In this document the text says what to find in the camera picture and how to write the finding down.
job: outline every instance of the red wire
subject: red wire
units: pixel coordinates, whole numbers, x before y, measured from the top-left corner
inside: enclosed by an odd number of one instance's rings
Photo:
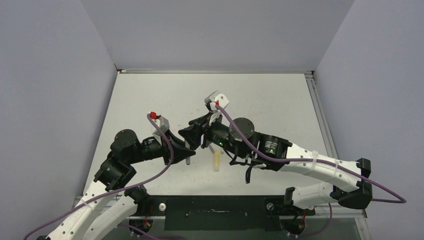
[[[303,211],[303,218],[302,218],[302,221],[299,223],[299,225],[301,225],[305,221],[305,218],[306,218],[306,212]]]
[[[148,218],[148,216],[150,216],[150,214],[151,213],[153,213],[153,205],[150,205],[150,207],[149,207],[149,210],[150,210],[150,213],[149,214],[147,214],[145,217],[144,217],[144,224],[145,224],[145,226],[148,226],[148,222],[147,222],[147,218]]]

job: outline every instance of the yellow object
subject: yellow object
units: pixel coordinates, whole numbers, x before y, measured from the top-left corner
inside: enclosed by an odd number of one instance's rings
[[[219,172],[220,171],[220,152],[216,150],[213,155],[214,155],[213,171]]]

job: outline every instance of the white cable tie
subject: white cable tie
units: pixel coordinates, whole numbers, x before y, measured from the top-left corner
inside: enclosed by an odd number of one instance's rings
[[[260,168],[266,168],[266,167],[267,167],[267,165],[265,165],[265,164],[259,164],[259,165],[253,166],[254,169],[260,169]]]
[[[334,167],[334,173],[332,174],[332,177],[335,178],[336,177],[336,173],[337,173],[337,168],[339,167],[339,161],[337,161],[337,159],[335,159],[335,167]]]
[[[313,150],[312,151],[312,165],[310,166],[310,169],[305,172],[304,175],[308,176],[310,173],[312,173],[315,170],[315,165],[317,164],[317,158],[318,158],[318,151]]]
[[[84,201],[84,199],[82,199],[82,198],[81,198],[81,202],[82,202],[85,206],[89,207],[91,210],[94,210],[94,207],[92,207],[90,204],[88,204],[86,201]]]

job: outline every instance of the red connector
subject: red connector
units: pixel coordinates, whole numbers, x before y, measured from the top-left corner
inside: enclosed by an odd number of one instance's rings
[[[156,112],[151,111],[151,112],[150,112],[150,118],[151,118],[151,119],[157,119],[156,117],[157,117]]]

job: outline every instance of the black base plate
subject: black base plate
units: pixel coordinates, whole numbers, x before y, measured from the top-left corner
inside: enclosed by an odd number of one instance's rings
[[[267,203],[275,205],[272,215],[294,216],[293,211],[280,205],[283,195],[260,196],[163,196],[151,195],[147,207],[140,207],[135,216],[145,216],[153,206],[150,216],[166,216],[166,231],[225,231],[264,229],[280,231],[270,217]],[[166,204],[160,211],[159,204]],[[308,210],[308,216],[315,211]]]

